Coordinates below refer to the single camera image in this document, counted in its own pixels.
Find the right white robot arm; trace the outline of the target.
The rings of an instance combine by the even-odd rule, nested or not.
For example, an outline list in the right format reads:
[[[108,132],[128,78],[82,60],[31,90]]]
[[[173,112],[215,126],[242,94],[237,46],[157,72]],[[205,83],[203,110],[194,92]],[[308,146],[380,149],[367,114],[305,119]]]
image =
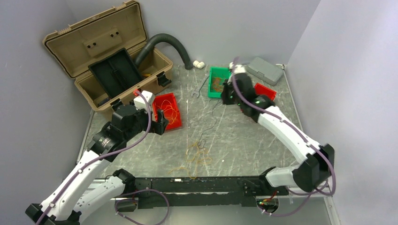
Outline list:
[[[271,167],[259,176],[259,190],[269,195],[278,187],[297,186],[308,195],[323,192],[318,187],[329,178],[336,181],[334,172],[335,150],[330,144],[321,145],[302,132],[265,95],[255,92],[251,78],[246,73],[238,73],[223,82],[221,93],[225,105],[237,105],[241,112],[270,131],[292,153],[296,166]]]

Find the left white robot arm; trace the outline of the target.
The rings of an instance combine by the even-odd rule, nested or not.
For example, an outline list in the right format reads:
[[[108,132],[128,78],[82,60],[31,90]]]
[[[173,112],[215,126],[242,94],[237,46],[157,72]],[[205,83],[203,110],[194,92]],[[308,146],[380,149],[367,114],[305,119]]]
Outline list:
[[[32,203],[25,211],[37,225],[80,225],[113,197],[134,193],[135,177],[119,169],[99,187],[86,193],[99,172],[108,167],[126,148],[127,142],[144,131],[162,135],[168,120],[162,110],[152,120],[151,110],[121,105],[88,145],[76,167],[42,203]]]

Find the green plastic bin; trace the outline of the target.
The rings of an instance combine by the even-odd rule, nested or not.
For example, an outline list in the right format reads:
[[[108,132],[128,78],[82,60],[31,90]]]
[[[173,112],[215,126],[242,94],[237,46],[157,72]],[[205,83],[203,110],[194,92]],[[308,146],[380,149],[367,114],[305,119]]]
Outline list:
[[[230,71],[226,67],[211,67],[209,71],[209,82],[207,96],[209,98],[221,98],[223,83],[230,77]]]

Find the left red plastic bin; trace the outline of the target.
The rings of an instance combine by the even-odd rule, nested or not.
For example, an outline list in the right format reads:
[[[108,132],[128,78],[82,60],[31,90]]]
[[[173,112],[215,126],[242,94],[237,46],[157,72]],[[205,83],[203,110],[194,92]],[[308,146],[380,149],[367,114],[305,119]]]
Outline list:
[[[166,119],[169,120],[166,131],[176,129],[182,126],[181,114],[177,106],[175,95],[173,93],[157,95],[153,102],[153,109],[155,118],[157,118],[157,109],[161,109],[164,111]]]

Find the red plastic bin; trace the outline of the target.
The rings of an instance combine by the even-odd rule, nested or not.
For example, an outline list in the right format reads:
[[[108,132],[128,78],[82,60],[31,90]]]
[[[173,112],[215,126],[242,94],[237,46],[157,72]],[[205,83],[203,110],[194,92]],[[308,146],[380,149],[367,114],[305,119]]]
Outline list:
[[[275,90],[272,90],[260,83],[256,83],[254,89],[257,95],[267,96],[272,101],[274,101],[274,99],[276,98],[277,92]]]
[[[164,111],[166,119],[169,120],[166,131],[176,129],[182,126],[181,114],[177,106],[175,95],[173,93],[157,95],[153,102],[153,109],[155,118],[157,118],[157,109],[161,109]]]

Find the right red plastic bin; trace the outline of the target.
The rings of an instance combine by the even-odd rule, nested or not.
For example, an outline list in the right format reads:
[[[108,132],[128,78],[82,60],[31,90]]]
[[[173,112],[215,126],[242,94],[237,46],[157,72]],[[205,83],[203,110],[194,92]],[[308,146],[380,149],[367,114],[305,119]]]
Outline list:
[[[254,89],[257,95],[267,96],[272,101],[274,101],[274,99],[276,98],[277,92],[275,90],[272,90],[260,83],[256,83]]]

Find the silver open-end wrench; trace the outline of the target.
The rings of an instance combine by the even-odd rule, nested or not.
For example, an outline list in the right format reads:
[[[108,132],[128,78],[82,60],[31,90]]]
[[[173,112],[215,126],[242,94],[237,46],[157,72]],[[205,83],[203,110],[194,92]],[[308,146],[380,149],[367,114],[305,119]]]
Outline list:
[[[205,84],[205,82],[207,81],[207,79],[209,78],[209,74],[205,74],[204,78],[199,82],[198,86],[196,89],[194,89],[191,92],[191,97],[192,98],[198,98],[200,96],[200,90],[203,87],[203,85]]]

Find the grey plastic case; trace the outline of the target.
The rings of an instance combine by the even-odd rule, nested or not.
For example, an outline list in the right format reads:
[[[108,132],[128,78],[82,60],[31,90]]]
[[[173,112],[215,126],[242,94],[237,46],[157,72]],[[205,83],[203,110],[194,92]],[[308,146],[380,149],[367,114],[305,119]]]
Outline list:
[[[272,86],[275,86],[283,76],[283,70],[280,67],[259,57],[254,58],[250,63],[248,63],[246,65],[246,70]]]

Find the white pipe fitting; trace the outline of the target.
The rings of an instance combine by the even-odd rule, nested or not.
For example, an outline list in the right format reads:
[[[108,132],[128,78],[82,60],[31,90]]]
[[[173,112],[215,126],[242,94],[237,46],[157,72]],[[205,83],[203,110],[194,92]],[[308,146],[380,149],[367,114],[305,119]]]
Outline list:
[[[198,69],[203,69],[205,67],[204,62],[199,62],[197,60],[195,60],[192,64],[195,68],[198,68]]]

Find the black toolbox tray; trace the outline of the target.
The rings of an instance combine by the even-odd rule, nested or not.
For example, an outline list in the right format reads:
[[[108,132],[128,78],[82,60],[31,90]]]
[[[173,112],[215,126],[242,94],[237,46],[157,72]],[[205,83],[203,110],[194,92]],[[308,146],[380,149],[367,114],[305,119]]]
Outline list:
[[[144,80],[126,48],[90,64],[88,69],[109,98],[115,98]]]

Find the tan plastic toolbox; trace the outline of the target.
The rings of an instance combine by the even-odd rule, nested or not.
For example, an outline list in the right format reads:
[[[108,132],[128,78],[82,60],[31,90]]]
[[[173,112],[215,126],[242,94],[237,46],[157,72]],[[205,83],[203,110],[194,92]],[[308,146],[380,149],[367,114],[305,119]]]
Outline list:
[[[48,34],[43,45],[97,113],[111,115],[108,97],[88,66],[126,49],[132,59],[147,43],[140,3],[134,0],[112,7],[69,27]]]

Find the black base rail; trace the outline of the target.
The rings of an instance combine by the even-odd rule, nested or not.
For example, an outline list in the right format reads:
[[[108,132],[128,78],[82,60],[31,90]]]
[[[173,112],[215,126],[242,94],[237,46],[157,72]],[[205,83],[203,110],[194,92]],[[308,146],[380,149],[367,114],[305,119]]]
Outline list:
[[[135,179],[117,195],[138,201],[139,209],[163,206],[241,205],[255,207],[256,200],[287,195],[286,188],[272,187],[263,175],[218,177],[152,177]]]

